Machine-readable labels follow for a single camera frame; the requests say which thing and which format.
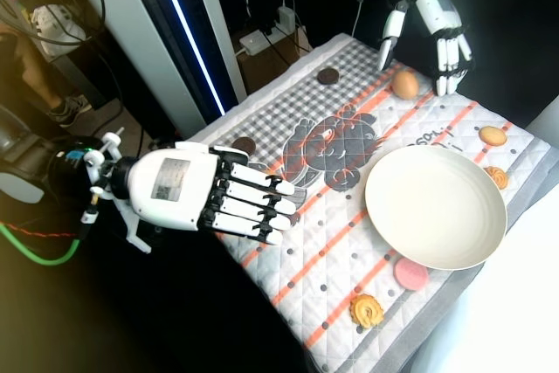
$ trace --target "checkered pattern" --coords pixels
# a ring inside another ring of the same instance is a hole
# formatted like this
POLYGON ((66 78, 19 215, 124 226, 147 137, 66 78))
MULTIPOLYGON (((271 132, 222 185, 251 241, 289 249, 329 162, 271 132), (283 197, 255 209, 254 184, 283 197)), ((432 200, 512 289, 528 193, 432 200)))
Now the checkered pattern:
POLYGON ((252 160, 271 164, 281 155, 284 143, 300 119, 319 122, 338 112, 378 78, 376 57, 377 52, 370 47, 357 41, 350 43, 213 144, 231 145, 239 137, 251 137, 257 142, 252 160), (318 72, 326 67, 340 72, 338 83, 322 85, 316 79, 318 72))
MULTIPOLYGON (((307 69, 295 85, 275 97, 262 97, 257 108, 239 113, 234 127, 214 144, 231 145, 240 136, 250 136, 257 143, 253 161, 276 162, 301 119, 318 122, 357 98, 380 77, 375 64, 376 52, 352 41, 327 61, 307 69), (338 83, 323 86, 316 74, 328 66, 336 68, 341 77, 338 83)), ((371 108, 376 117, 372 127, 386 141, 360 169, 361 181, 354 188, 323 193, 325 184, 319 176, 307 189, 307 200, 315 199, 312 208, 284 234, 281 246, 265 247, 249 239, 223 236, 233 258, 269 296, 323 371, 362 373, 375 369, 402 333, 409 332, 418 314, 452 280, 450 273, 433 270, 429 284, 419 292, 406 291, 397 284, 392 275, 397 255, 364 213, 367 177, 363 174, 391 150, 433 142, 446 133, 440 146, 472 160, 480 159, 481 166, 498 166, 508 173, 509 186, 503 197, 509 204, 549 151, 547 143, 512 126, 505 146, 481 153, 487 145, 480 140, 478 130, 486 125, 502 127, 506 120, 458 94, 432 97, 429 80, 418 78, 421 92, 415 103, 388 95, 371 108), (325 244, 334 239, 335 244, 325 251, 325 244), (378 272, 375 266, 381 267, 378 272), (351 321, 344 301, 352 293, 374 295, 381 303, 385 321, 379 327, 363 331, 351 321)), ((363 109, 379 94, 378 89, 371 92, 357 107, 363 109)))

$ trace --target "red wire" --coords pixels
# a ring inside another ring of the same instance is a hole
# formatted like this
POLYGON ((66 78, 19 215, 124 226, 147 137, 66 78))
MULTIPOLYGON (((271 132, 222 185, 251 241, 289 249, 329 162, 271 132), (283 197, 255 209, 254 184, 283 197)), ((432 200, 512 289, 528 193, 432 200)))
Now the red wire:
POLYGON ((10 223, 5 223, 0 221, 0 224, 5 224, 13 231, 20 231, 29 236, 39 236, 41 238, 75 238, 77 235, 75 233, 42 233, 40 231, 27 231, 22 227, 15 226, 10 223))

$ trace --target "dark brown cookie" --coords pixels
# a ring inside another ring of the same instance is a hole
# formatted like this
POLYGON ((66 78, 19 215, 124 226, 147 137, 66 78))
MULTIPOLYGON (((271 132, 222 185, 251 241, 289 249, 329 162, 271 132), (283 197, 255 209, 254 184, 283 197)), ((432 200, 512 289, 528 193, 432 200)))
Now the dark brown cookie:
POLYGON ((322 85, 333 85, 340 79, 340 74, 334 68, 327 67, 318 72, 316 79, 318 79, 322 85))
POLYGON ((247 155, 252 155, 256 150, 256 143, 250 137, 239 137, 231 145, 232 148, 243 150, 247 155))

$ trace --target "pink round object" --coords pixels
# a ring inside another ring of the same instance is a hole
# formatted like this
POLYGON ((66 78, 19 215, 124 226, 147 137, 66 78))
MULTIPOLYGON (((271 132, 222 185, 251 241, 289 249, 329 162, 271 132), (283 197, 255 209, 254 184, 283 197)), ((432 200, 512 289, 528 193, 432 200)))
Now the pink round object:
POLYGON ((400 286, 408 290, 420 290, 429 281, 427 268, 407 258, 401 258, 394 265, 394 277, 400 286))

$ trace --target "cartoon bear print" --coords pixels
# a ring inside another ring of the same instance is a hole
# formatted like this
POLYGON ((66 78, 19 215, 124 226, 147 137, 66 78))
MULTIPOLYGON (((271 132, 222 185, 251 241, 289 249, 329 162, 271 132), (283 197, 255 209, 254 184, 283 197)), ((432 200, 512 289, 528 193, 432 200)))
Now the cartoon bear print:
POLYGON ((323 172, 326 185, 347 191, 357 185, 359 168, 380 147, 381 141, 371 127, 376 118, 355 114, 346 106, 318 124, 302 119, 283 148, 283 176, 306 188, 323 172))

